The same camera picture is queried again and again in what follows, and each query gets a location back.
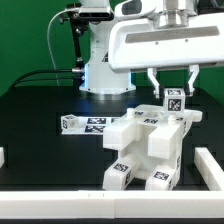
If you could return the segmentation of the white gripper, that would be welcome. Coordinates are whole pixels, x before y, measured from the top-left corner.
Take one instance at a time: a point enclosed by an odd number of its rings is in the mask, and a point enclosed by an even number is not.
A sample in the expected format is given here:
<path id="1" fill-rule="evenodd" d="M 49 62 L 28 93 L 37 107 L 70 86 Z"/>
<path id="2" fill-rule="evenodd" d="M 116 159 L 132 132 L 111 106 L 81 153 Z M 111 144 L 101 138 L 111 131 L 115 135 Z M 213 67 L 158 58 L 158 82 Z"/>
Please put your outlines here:
<path id="1" fill-rule="evenodd" d="M 189 26 L 182 28 L 155 29 L 147 18 L 118 22 L 111 30 L 108 59 L 116 73 L 148 68 L 156 98 L 160 97 L 160 84 L 155 68 L 168 70 L 190 65 L 185 94 L 191 97 L 199 65 L 224 65 L 224 14 L 191 17 Z"/>

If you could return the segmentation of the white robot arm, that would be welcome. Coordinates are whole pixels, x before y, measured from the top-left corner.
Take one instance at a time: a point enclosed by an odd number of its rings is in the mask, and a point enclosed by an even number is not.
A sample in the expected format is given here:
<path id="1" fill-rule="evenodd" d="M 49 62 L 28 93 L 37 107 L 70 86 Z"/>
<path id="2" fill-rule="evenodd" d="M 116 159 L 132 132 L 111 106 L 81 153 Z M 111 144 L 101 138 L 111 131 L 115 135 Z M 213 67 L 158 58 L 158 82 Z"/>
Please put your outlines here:
<path id="1" fill-rule="evenodd" d="M 161 96 L 159 70 L 188 68 L 185 94 L 201 67 L 224 66 L 224 9 L 200 14 L 198 0 L 125 0 L 114 9 L 107 44 L 116 73 L 146 71 Z"/>

